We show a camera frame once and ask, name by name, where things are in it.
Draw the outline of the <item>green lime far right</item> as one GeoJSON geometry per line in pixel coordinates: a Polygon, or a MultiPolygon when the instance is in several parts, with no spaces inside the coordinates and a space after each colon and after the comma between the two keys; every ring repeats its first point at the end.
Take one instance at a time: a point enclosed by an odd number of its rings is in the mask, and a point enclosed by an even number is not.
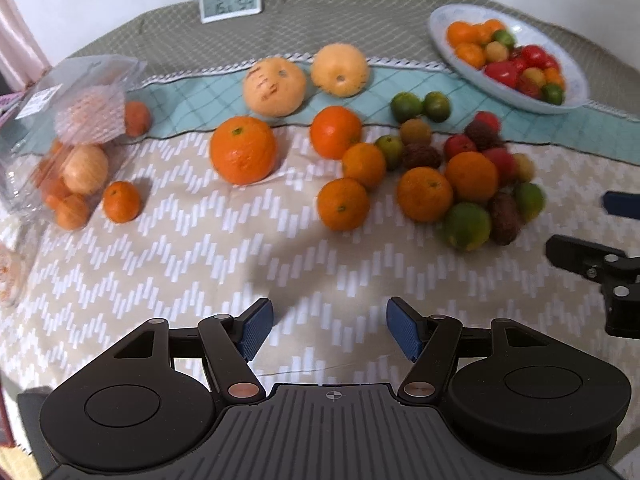
{"type": "Polygon", "coordinates": [[[513,198],[523,223],[535,220],[546,206],[544,190],[533,182],[524,182],[513,190],[513,198]]]}

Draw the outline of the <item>green lime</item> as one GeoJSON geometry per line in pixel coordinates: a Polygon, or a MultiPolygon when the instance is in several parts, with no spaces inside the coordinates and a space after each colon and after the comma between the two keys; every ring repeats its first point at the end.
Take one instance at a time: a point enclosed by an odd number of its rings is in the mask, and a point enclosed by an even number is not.
{"type": "Polygon", "coordinates": [[[412,92],[399,92],[390,101],[390,111],[398,124],[419,117],[422,110],[421,99],[412,92]]]}
{"type": "Polygon", "coordinates": [[[513,198],[523,223],[535,220],[546,206],[544,190],[533,182],[524,182],[513,190],[513,198]]]}
{"type": "Polygon", "coordinates": [[[451,105],[446,94],[432,91],[423,100],[423,111],[432,122],[446,122],[451,115],[451,105]]]}
{"type": "Polygon", "coordinates": [[[442,222],[444,240],[459,252],[472,252],[482,247],[490,237],[488,212],[474,203],[452,206],[442,222]]]}

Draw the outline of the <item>dark passion fruit front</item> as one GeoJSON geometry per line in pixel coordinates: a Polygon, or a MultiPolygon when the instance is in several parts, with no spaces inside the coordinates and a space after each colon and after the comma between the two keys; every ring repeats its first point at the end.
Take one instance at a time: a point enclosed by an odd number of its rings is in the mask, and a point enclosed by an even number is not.
{"type": "Polygon", "coordinates": [[[514,198],[505,192],[498,192],[488,204],[491,220],[490,239],[497,245],[510,245],[521,231],[521,219],[514,198]]]}

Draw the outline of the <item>orange right cluster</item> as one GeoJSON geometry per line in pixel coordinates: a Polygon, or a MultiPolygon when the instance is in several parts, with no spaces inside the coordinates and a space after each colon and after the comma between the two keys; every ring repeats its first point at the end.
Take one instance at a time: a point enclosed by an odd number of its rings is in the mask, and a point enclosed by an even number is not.
{"type": "Polygon", "coordinates": [[[458,200],[484,204],[498,192],[497,167],[477,152],[462,152],[450,159],[445,168],[445,178],[458,200]]]}

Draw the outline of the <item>orange front right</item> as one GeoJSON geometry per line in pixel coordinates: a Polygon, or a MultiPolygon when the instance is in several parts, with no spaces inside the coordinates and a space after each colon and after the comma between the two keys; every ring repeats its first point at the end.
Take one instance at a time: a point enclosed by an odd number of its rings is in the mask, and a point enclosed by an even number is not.
{"type": "Polygon", "coordinates": [[[454,192],[436,169],[416,167],[399,179],[396,200],[402,213],[414,222],[435,223],[444,218],[454,201],[454,192]]]}

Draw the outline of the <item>pale fruit in bag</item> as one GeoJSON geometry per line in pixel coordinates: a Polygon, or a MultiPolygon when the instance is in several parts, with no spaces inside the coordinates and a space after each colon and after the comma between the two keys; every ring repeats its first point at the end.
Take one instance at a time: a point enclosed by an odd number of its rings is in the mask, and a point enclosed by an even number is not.
{"type": "Polygon", "coordinates": [[[92,195],[98,192],[108,176],[108,158],[97,145],[75,146],[66,160],[62,179],[72,193],[92,195]]]}

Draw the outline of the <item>small green fruit centre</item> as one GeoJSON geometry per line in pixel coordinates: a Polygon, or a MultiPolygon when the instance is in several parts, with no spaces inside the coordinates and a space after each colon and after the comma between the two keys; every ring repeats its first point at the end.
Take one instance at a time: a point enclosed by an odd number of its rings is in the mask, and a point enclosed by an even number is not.
{"type": "Polygon", "coordinates": [[[405,149],[405,144],[402,143],[399,136],[393,136],[392,134],[380,136],[378,140],[374,142],[374,145],[385,157],[386,169],[388,171],[395,171],[399,168],[405,149]]]}

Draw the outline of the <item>green lime back left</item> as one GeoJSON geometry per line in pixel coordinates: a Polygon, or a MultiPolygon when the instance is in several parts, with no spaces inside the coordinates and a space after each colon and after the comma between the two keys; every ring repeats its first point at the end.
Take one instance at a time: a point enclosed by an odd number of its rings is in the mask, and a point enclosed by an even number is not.
{"type": "Polygon", "coordinates": [[[390,101],[390,111],[398,124],[419,117],[422,110],[421,99],[412,92],[399,92],[390,101]]]}

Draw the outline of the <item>orange front centre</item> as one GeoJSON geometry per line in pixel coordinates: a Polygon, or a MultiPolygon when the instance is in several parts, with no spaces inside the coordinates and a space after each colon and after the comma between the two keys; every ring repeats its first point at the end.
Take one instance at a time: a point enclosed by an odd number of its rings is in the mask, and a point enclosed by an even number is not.
{"type": "Polygon", "coordinates": [[[330,230],[347,232],[360,228],[370,211],[370,197],[358,181],[351,178],[328,182],[317,195],[317,210],[330,230]]]}

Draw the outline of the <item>orange middle small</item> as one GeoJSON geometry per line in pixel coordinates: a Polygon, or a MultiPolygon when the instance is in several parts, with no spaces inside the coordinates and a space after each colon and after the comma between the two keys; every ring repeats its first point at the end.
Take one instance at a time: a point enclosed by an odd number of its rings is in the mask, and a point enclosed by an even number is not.
{"type": "Polygon", "coordinates": [[[374,144],[351,146],[342,158],[342,173],[363,185],[368,191],[378,188],[386,176],[386,159],[374,144]]]}

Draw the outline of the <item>teal beige patterned cloth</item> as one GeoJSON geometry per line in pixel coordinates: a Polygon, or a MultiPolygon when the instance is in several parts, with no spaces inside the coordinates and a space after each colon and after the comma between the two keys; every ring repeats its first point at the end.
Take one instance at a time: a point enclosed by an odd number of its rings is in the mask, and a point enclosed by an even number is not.
{"type": "Polygon", "coordinates": [[[600,205],[608,190],[638,190],[638,122],[592,106],[528,114],[447,72],[375,68],[370,87],[347,101],[367,141],[393,131],[396,93],[439,91],[452,114],[436,127],[436,143],[489,110],[512,150],[536,165],[542,214],[509,246],[460,254],[404,217],[395,176],[372,195],[362,228],[324,227],[316,197],[341,172],[309,142],[311,119],[332,104],[324,93],[278,129],[284,156],[272,176],[248,188],[221,180],[208,158],[210,132],[244,112],[242,79],[186,78],[140,91],[154,127],[130,146],[119,175],[140,186],[142,213],[115,224],[96,212],[80,231],[42,233],[24,299],[1,315],[10,390],[56,386],[148,318],[192,326],[217,312],[237,315],[261,296],[276,309],[254,363],[266,385],[398,382],[407,364],[384,328],[391,296],[471,326],[514,318],[638,377],[638,344],[606,338],[597,287],[544,258],[555,233],[638,252],[638,223],[600,205]]]}

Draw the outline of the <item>orange behind bag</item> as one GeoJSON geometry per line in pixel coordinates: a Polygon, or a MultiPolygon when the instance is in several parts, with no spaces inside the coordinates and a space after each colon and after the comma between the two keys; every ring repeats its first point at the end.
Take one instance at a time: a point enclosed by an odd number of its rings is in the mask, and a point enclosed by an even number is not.
{"type": "Polygon", "coordinates": [[[129,101],[125,106],[125,132],[137,138],[147,133],[152,126],[152,115],[148,107],[140,101],[129,101]]]}

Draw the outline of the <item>orange centre back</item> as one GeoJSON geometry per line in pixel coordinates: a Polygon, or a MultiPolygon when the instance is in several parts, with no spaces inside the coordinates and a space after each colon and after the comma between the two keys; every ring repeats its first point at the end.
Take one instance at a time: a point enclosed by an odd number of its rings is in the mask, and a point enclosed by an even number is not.
{"type": "Polygon", "coordinates": [[[323,158],[340,160],[362,138],[360,118],[346,107],[328,106],[314,116],[310,142],[323,158]]]}

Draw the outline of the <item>pale pomelo left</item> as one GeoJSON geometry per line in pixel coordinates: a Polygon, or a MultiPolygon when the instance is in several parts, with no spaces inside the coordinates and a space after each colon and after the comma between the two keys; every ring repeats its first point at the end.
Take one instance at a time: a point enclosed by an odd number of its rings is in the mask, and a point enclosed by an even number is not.
{"type": "Polygon", "coordinates": [[[293,114],[303,104],[307,76],[285,58],[264,58],[255,63],[243,80],[243,99],[254,113],[266,117],[293,114]]]}

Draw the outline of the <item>pink curtain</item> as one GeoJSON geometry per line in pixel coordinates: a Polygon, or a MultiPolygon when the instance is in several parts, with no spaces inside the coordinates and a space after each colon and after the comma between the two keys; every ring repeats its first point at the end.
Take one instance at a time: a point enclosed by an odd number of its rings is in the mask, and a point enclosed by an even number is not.
{"type": "Polygon", "coordinates": [[[36,84],[51,64],[14,0],[0,0],[1,75],[14,92],[36,84]]]}

